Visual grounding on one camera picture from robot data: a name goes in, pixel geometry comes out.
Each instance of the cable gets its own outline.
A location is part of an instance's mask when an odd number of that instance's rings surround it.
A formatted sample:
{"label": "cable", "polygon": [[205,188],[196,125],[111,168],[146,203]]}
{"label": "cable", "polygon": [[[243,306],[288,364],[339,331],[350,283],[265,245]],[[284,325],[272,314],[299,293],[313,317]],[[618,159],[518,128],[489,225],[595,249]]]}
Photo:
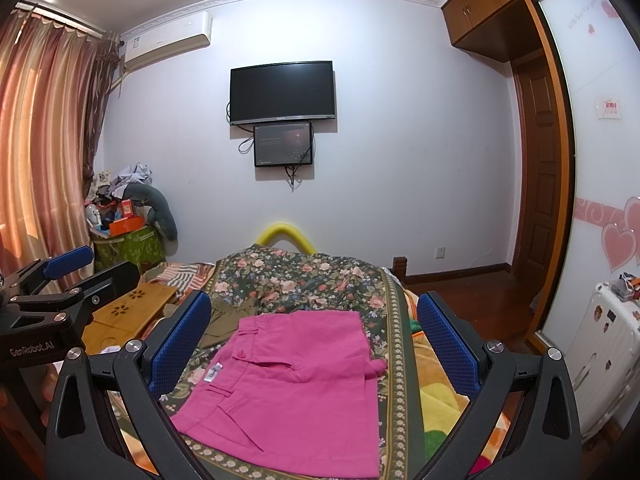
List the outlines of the cable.
{"label": "cable", "polygon": [[[226,104],[226,122],[229,123],[230,126],[236,126],[236,127],[240,128],[241,130],[244,130],[247,133],[251,134],[251,137],[249,137],[248,139],[243,140],[240,143],[240,146],[238,146],[238,151],[240,153],[242,153],[243,155],[246,155],[247,153],[249,153],[251,151],[251,148],[254,146],[255,131],[254,130],[247,130],[246,128],[243,128],[239,124],[231,124],[231,115],[229,114],[229,107],[230,106],[231,106],[231,101],[229,101]],[[243,151],[242,150],[242,145],[245,144],[246,142],[249,142],[249,140],[251,141],[251,145],[249,145],[249,147],[246,150]]]}
{"label": "cable", "polygon": [[[251,151],[251,148],[254,146],[254,140],[255,138],[253,136],[243,140],[238,146],[238,151],[243,155],[246,155],[247,153],[249,153]],[[251,141],[251,144],[249,144],[249,147],[246,150],[242,150],[242,145],[248,143],[249,141]]]}
{"label": "cable", "polygon": [[284,167],[284,171],[285,171],[285,173],[287,173],[287,176],[289,177],[289,182],[290,182],[292,188],[294,186],[294,179],[296,177],[296,173],[300,169],[300,166],[302,166],[302,162],[305,160],[306,154],[309,152],[309,150],[311,149],[311,147],[314,145],[314,143],[316,141],[316,136],[314,134],[314,126],[311,123],[311,121],[309,121],[309,128],[311,129],[311,142],[309,142],[309,147],[306,149],[306,152],[300,158],[300,162],[298,163],[297,166],[285,166]]}

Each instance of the orange box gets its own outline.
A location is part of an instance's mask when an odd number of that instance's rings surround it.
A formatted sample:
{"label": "orange box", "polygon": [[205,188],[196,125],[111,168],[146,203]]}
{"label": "orange box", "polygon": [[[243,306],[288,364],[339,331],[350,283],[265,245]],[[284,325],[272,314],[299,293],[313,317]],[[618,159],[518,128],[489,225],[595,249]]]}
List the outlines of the orange box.
{"label": "orange box", "polygon": [[136,212],[133,211],[133,203],[128,199],[120,202],[120,211],[123,218],[131,218],[136,215]]}
{"label": "orange box", "polygon": [[131,218],[121,218],[109,224],[109,236],[123,235],[132,231],[137,231],[145,226],[145,219],[142,216],[132,216]]}

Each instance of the wall sign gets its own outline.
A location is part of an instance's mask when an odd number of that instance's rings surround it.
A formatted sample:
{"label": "wall sign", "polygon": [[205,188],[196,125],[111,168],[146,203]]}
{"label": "wall sign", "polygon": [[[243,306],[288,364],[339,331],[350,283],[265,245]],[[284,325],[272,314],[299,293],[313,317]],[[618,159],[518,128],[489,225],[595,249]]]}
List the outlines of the wall sign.
{"label": "wall sign", "polygon": [[597,99],[596,111],[599,119],[621,119],[620,101],[615,97]]}

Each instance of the shorts pocket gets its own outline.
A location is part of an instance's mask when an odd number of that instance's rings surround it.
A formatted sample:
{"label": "shorts pocket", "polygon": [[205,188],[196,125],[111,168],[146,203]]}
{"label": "shorts pocket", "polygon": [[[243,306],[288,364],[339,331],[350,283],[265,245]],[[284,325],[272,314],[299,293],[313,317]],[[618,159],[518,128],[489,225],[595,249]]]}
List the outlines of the shorts pocket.
{"label": "shorts pocket", "polygon": [[261,367],[297,369],[290,352],[279,338],[265,332],[237,332],[232,358]]}

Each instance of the white suitcase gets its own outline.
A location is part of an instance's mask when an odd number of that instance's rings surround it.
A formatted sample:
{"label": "white suitcase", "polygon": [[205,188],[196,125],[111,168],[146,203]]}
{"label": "white suitcase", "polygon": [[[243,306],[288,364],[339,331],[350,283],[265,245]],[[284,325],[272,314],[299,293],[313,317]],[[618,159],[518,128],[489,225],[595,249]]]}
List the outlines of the white suitcase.
{"label": "white suitcase", "polygon": [[639,375],[640,304],[620,301],[599,283],[565,356],[582,439],[611,418]]}

